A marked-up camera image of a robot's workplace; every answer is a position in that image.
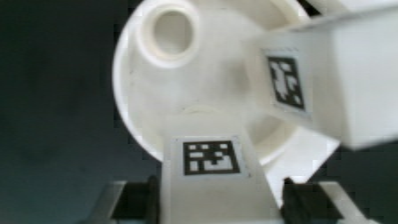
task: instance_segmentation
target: black background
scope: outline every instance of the black background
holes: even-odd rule
[[[115,114],[113,43],[138,1],[0,1],[0,223],[78,223],[111,180],[159,172]],[[396,144],[339,149],[312,180],[398,220]]]

